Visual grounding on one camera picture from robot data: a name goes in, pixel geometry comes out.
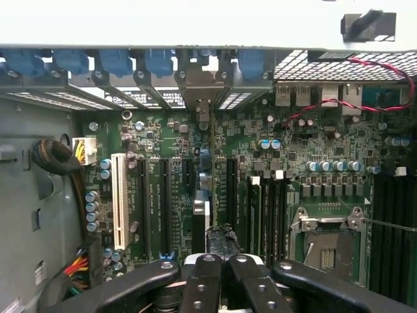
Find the black cable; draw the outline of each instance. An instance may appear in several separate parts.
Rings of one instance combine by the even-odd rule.
[[[79,160],[70,149],[56,140],[42,139],[35,143],[33,162],[52,174],[67,175],[81,169]]]

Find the green circuit board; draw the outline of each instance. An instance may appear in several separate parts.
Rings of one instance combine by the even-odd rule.
[[[376,105],[376,94],[375,91],[364,91],[364,100]],[[394,92],[391,98],[397,101],[398,97],[399,92]],[[291,235],[291,228],[300,207],[308,212],[310,218],[342,218],[349,216],[357,207],[365,217],[371,218],[373,176],[366,169],[368,166],[378,166],[383,162],[408,157],[408,148],[391,147],[385,143],[385,139],[406,134],[407,127],[412,124],[410,115],[403,115],[401,112],[387,113],[384,116],[363,113],[353,119],[351,116],[341,116],[340,108],[330,108],[307,112],[302,116],[305,124],[298,119],[284,123],[288,122],[288,117],[298,108],[274,106],[273,94],[264,99],[267,101],[259,99],[236,112],[212,114],[211,124],[206,130],[201,130],[195,114],[190,112],[133,111],[129,121],[124,121],[120,112],[83,114],[83,133],[86,137],[97,138],[99,162],[110,158],[113,153],[130,150],[121,140],[121,134],[128,132],[132,136],[131,143],[136,147],[138,160],[146,161],[149,169],[149,185],[146,190],[142,190],[142,194],[149,193],[148,236],[143,238],[138,233],[131,233],[130,245],[122,256],[123,270],[115,271],[109,265],[104,269],[104,278],[131,271],[160,257],[165,227],[159,209],[161,197],[164,197],[160,190],[160,160],[167,160],[170,164],[172,250],[179,261],[192,253],[194,192],[184,186],[182,161],[193,160],[195,171],[198,172],[199,162],[195,160],[195,150],[209,149],[214,165],[210,174],[215,186],[210,193],[212,224],[230,223],[231,215],[228,212],[233,205],[233,230],[242,252],[275,260],[279,258],[274,249],[276,246],[272,250],[268,250],[266,246],[269,240],[284,236],[279,239],[282,256],[309,263],[309,246],[314,243],[319,247],[317,240],[322,236],[323,241],[336,240],[338,243],[332,247],[328,246],[330,243],[324,245],[316,254],[313,250],[311,253],[315,255],[315,260],[310,260],[310,264],[330,272],[334,269],[334,258],[340,254],[348,255],[351,266],[338,274],[344,279],[367,286],[370,227],[365,225],[365,229],[359,232],[340,230],[340,223],[329,223],[328,227],[320,227],[310,232],[302,231],[295,236]],[[145,125],[143,130],[136,130],[135,123],[138,121]],[[91,122],[98,123],[99,129],[89,129]],[[386,128],[381,126],[383,123],[386,123]],[[280,147],[263,149],[260,147],[263,140],[279,140]],[[326,161],[333,165],[337,161],[348,164],[353,160],[360,165],[358,171],[307,170],[308,162]],[[98,221],[105,248],[112,245],[111,186],[108,181],[100,178],[98,164],[87,166],[86,172],[87,189],[100,193]],[[284,189],[273,182],[281,172],[286,176]],[[251,183],[251,177],[259,177],[259,186]],[[235,198],[232,202],[230,198],[234,194],[229,189],[231,183],[235,184]],[[341,194],[336,192],[335,185],[341,188],[343,185]],[[270,196],[271,192],[281,202],[273,204],[275,200]],[[129,172],[130,222],[143,219],[143,212],[137,206],[142,194],[138,190],[136,174]],[[271,221],[263,218],[263,215],[272,214],[267,213],[271,209],[266,208],[275,210]],[[280,218],[285,219],[282,227],[279,226]]]

